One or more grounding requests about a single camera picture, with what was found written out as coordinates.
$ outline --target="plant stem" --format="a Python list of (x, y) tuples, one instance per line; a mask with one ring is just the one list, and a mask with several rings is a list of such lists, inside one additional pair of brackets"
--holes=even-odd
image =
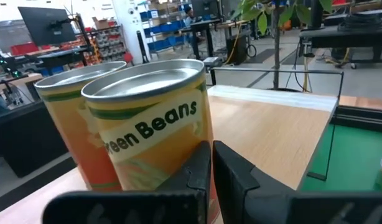
[(274, 9), (274, 19), (273, 19), (273, 27), (274, 27), (274, 80), (273, 80), (273, 85), (274, 89), (278, 90), (279, 87), (279, 27), (278, 27), (278, 21), (279, 21), (279, 6), (276, 4), (276, 7)]

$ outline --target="can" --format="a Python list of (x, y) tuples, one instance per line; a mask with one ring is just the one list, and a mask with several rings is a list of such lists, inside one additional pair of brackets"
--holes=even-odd
[(121, 186), (80, 92), (88, 82), (125, 66), (126, 62), (92, 65), (51, 76), (35, 84), (90, 190), (117, 191)]
[[(127, 68), (90, 82), (82, 95), (124, 190), (155, 190), (201, 141), (213, 141), (201, 61)], [(212, 176), (210, 223), (219, 211)]]

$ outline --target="can lid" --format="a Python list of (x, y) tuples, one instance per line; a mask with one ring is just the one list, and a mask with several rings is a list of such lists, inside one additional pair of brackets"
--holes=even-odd
[(203, 62), (176, 59), (127, 68), (85, 85), (90, 101), (137, 100), (181, 88), (205, 74)]
[(37, 82), (35, 87), (42, 90), (61, 88), (63, 86), (76, 85), (87, 80), (93, 80), (107, 75), (110, 72), (117, 71), (126, 66), (126, 62), (108, 62), (98, 65), (76, 68), (51, 77), (44, 78)]

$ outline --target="white pillar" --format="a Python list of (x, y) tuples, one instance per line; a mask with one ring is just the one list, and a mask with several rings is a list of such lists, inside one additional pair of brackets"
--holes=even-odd
[(140, 31), (146, 55), (150, 60), (149, 48), (146, 41), (144, 29), (140, 12), (137, 10), (137, 3), (135, 0), (112, 0), (118, 24), (123, 27), (123, 37), (126, 41), (126, 46), (133, 56), (135, 64), (142, 63), (141, 49), (137, 39), (137, 31)]

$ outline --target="green surface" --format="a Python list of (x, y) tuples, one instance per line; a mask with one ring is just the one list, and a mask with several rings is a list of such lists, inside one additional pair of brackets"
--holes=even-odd
[[(310, 171), (325, 175), (333, 126), (329, 126)], [(326, 182), (306, 177), (301, 190), (382, 190), (382, 133), (336, 126)]]

